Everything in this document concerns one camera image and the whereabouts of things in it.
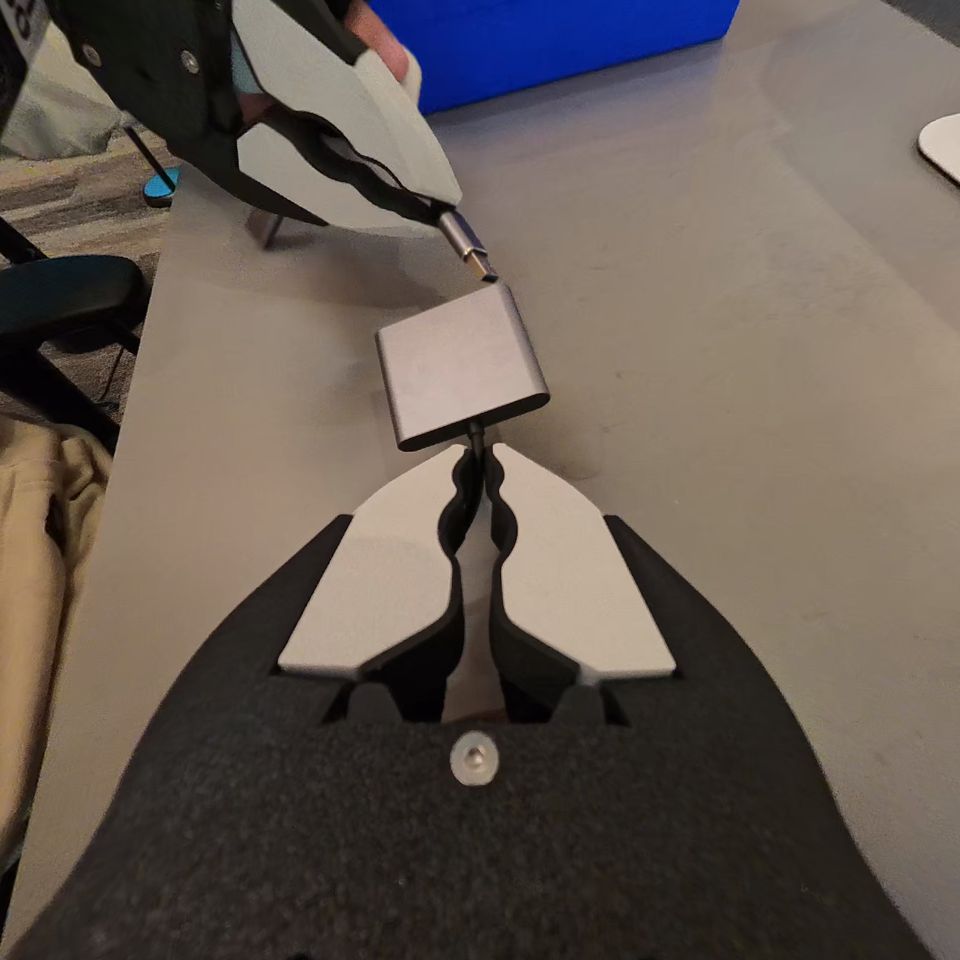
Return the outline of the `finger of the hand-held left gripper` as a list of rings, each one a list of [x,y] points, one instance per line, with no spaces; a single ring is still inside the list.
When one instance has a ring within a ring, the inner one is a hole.
[[[405,186],[460,205],[462,189],[417,92],[398,82],[326,2],[234,2],[232,39],[234,61],[270,99],[252,124],[274,105],[314,114],[358,151],[386,162]]]
[[[240,136],[237,158],[241,173],[331,227],[390,237],[426,236],[439,230],[434,217],[428,216],[426,222],[410,219],[378,206],[353,183],[324,174],[265,122]]]

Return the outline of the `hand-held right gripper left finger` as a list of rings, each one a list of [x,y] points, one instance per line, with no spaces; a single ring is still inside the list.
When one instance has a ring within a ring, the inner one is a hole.
[[[283,672],[356,680],[448,611],[455,549],[442,544],[441,518],[466,460],[454,443],[354,511],[278,657]]]

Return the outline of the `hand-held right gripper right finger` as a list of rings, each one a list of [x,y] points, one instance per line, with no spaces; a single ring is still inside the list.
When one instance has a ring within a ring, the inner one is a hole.
[[[505,443],[489,455],[503,474],[497,504],[516,525],[500,574],[508,624],[582,685],[670,676],[674,656],[601,510]]]

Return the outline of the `dark cable grey plug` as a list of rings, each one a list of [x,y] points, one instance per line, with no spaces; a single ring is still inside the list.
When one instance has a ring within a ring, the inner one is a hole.
[[[436,218],[437,232],[481,282],[492,283],[498,279],[486,246],[453,200],[431,197],[406,186],[386,162],[357,150],[338,127],[319,116],[275,104],[243,134],[258,122],[267,123],[288,138],[323,174],[357,186],[378,207],[420,222],[426,222],[428,216]]]

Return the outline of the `grey usb hub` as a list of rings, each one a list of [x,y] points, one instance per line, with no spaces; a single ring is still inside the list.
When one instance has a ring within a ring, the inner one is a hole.
[[[375,334],[396,445],[415,452],[539,410],[551,399],[510,287],[480,290]]]

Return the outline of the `blue plastic bin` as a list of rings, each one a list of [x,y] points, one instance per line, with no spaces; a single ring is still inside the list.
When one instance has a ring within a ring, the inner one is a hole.
[[[379,1],[445,112],[723,39],[738,1]]]

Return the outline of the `person's left forearm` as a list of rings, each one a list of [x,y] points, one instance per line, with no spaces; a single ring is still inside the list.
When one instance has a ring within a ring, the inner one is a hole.
[[[2,134],[1,156],[41,162],[97,156],[125,119],[50,24]]]

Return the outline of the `person's left hand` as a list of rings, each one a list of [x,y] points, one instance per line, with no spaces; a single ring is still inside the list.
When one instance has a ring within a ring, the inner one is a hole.
[[[366,47],[376,54],[399,83],[404,83],[410,71],[406,48],[365,1],[350,1],[343,25]]]

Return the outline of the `black office chair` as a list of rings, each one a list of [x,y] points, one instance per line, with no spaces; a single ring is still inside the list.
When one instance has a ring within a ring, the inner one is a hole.
[[[94,349],[116,345],[138,356],[136,329],[151,286],[131,259],[49,257],[1,221],[1,391],[52,424],[77,426],[114,453],[120,427],[42,354],[45,343],[92,330]]]

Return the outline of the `beige hoodie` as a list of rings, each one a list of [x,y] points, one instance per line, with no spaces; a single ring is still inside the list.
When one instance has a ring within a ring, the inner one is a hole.
[[[113,464],[78,427],[1,416],[2,873],[26,833]]]

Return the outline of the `wooden document stand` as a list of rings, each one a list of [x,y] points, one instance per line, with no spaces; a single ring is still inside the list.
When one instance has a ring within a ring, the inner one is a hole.
[[[935,119],[920,130],[919,155],[945,178],[959,186],[959,113]]]

